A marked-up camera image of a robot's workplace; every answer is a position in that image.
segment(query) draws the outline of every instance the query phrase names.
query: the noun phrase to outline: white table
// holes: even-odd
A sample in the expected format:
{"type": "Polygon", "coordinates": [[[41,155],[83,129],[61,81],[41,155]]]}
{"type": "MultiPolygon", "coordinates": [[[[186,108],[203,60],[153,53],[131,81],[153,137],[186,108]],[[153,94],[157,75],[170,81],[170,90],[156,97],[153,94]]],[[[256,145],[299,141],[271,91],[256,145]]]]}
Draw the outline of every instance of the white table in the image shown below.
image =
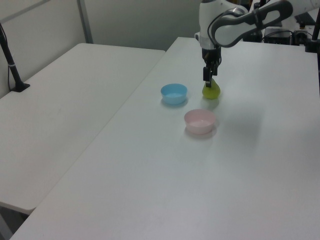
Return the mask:
{"type": "Polygon", "coordinates": [[[163,55],[79,44],[0,99],[0,206],[30,214],[163,55]]]}
{"type": "Polygon", "coordinates": [[[317,55],[224,48],[219,101],[202,98],[203,66],[178,38],[12,240],[318,240],[317,55]],[[188,87],[185,105],[161,103],[169,83],[188,87]],[[185,130],[196,108],[213,133],[185,130]]]}

